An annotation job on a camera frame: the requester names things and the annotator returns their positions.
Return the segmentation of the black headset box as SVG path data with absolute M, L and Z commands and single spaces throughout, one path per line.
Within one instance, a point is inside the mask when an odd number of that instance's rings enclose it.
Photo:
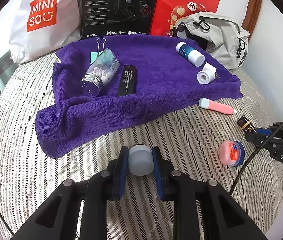
M 156 0 L 82 0 L 82 38 L 149 34 Z

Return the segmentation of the green binder clip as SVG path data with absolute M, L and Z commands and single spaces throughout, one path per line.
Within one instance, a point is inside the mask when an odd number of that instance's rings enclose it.
M 97 51 L 93 51 L 90 53 L 90 64 L 96 61 L 99 55 L 105 50 L 106 39 L 104 37 L 99 37 L 96 39 L 96 43 Z

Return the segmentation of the pink white tube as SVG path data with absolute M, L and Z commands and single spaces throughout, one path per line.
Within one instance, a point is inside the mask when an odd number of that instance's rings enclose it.
M 198 102 L 198 105 L 203 109 L 220 112 L 226 115 L 232 115 L 237 113 L 237 111 L 233 107 L 225 105 L 223 103 L 212 101 L 207 98 L 201 98 Z

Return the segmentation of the wooden headboard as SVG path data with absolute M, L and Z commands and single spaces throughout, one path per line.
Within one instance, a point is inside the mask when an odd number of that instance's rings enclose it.
M 252 37 L 253 31 L 255 29 L 257 20 L 259 18 L 260 9 L 262 5 L 262 0 L 249 0 L 246 14 L 242 23 L 242 28 L 250 33 Z

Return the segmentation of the grey green kettle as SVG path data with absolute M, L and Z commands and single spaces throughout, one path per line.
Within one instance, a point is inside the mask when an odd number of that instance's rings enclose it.
M 0 57 L 0 94 L 3 92 L 5 85 L 17 70 L 19 64 L 16 64 L 11 58 L 11 52 L 7 51 Z

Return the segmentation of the purple towel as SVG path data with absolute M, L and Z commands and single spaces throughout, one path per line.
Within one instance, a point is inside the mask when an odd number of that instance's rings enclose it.
M 37 140 L 50 158 L 119 129 L 138 126 L 166 113 L 211 100 L 239 99 L 240 79 L 209 54 L 205 61 L 217 70 L 208 85 L 197 81 L 199 69 L 176 51 L 179 38 L 151 35 L 106 37 L 106 48 L 120 66 L 96 97 L 82 83 L 97 51 L 94 38 L 71 43 L 56 53 L 52 86 L 54 105 L 38 111 Z

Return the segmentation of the grey Nike backpack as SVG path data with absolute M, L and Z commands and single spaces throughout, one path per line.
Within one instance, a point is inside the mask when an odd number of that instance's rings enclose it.
M 180 20 L 176 29 L 179 36 L 197 39 L 228 70 L 239 68 L 248 54 L 250 33 L 227 16 L 198 12 Z

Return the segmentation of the black rectangular lighter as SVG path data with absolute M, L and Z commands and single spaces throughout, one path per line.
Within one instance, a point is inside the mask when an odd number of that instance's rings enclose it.
M 117 96 L 126 96 L 134 94 L 137 83 L 137 69 L 133 65 L 124 65 L 122 76 L 120 78 Z

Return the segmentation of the white Miniso shopping bag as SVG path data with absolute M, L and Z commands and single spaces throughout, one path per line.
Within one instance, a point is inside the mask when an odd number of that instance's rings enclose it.
M 9 50 L 25 63 L 81 39 L 80 0 L 22 0 L 15 14 Z

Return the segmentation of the black gold perfume bottle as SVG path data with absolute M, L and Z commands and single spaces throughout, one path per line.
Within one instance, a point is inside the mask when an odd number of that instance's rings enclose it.
M 248 133 L 248 132 L 254 132 L 256 133 L 257 130 L 255 129 L 255 127 L 253 126 L 253 124 L 250 122 L 250 120 L 245 116 L 242 115 L 236 122 L 238 124 L 238 126 L 240 127 L 240 129 L 242 129 L 242 131 L 244 131 L 244 133 Z

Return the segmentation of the white tape roll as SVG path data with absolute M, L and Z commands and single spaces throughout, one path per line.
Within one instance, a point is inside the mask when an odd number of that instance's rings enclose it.
M 215 78 L 214 72 L 204 69 L 197 73 L 197 81 L 201 85 L 208 85 L 210 82 L 212 82 Z

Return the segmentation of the clear bottle with pills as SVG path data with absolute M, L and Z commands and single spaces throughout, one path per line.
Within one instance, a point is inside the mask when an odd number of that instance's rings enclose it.
M 113 51 L 105 49 L 81 79 L 83 93 L 89 97 L 98 96 L 102 88 L 112 80 L 119 66 L 119 60 Z

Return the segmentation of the red paper shopping bag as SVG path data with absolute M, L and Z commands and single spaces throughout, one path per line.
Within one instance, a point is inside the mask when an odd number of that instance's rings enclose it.
M 150 34 L 174 36 L 178 25 L 191 14 L 216 12 L 220 0 L 156 0 Z

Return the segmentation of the grey round jar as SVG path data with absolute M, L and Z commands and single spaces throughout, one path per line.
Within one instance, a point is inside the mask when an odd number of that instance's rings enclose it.
M 135 176 L 147 176 L 153 171 L 153 156 L 148 146 L 138 144 L 129 149 L 129 169 Z

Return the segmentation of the blue white cylindrical bottle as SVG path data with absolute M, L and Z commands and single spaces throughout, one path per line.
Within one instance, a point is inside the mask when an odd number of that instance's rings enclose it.
M 195 67 L 200 67 L 205 62 L 205 56 L 185 42 L 179 42 L 176 45 L 176 51 Z

